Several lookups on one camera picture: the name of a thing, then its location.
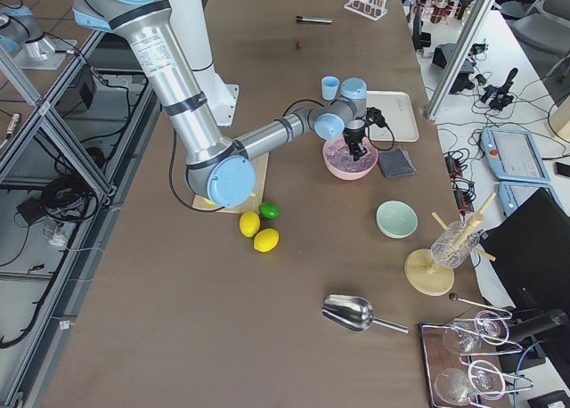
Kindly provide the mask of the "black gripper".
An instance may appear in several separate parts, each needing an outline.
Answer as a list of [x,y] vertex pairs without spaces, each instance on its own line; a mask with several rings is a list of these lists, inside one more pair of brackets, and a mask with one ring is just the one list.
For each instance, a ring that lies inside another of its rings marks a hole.
[[353,151],[353,160],[359,160],[360,154],[364,157],[368,150],[364,147],[362,139],[365,135],[365,122],[361,119],[350,121],[344,129],[344,141],[350,151]]

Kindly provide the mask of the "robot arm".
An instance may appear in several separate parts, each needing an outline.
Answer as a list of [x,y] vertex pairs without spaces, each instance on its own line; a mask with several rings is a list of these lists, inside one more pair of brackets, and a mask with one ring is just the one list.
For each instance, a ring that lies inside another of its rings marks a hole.
[[223,135],[192,74],[170,19],[168,0],[73,0],[77,24],[123,37],[186,149],[185,179],[199,196],[235,207],[254,191],[255,159],[308,131],[333,140],[363,120],[367,86],[349,78],[330,105],[300,107],[236,139]]
[[55,55],[56,47],[25,5],[1,8],[1,46],[14,56],[23,50],[33,61],[46,61]]

